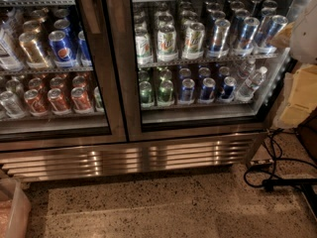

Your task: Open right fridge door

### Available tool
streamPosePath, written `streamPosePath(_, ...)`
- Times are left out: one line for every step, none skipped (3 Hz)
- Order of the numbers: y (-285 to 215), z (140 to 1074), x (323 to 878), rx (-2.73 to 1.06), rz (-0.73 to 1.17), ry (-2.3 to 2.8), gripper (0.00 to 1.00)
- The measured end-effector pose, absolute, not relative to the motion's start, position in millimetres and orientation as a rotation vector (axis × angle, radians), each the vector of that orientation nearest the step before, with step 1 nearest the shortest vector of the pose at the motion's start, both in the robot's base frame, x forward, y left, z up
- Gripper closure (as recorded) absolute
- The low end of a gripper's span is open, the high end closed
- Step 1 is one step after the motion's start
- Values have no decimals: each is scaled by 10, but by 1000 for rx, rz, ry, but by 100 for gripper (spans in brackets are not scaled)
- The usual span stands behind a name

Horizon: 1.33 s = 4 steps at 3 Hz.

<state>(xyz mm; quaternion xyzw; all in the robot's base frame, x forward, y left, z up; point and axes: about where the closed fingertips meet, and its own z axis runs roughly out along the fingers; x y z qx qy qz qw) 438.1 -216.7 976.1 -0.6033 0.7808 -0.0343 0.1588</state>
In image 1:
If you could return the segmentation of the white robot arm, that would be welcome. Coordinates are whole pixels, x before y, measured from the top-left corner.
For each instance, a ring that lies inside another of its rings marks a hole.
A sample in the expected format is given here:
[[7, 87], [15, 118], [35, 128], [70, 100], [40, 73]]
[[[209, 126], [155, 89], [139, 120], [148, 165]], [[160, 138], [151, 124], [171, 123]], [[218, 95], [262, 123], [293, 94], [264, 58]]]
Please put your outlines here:
[[311, 0], [294, 22], [290, 51], [302, 63], [317, 63], [317, 0]]

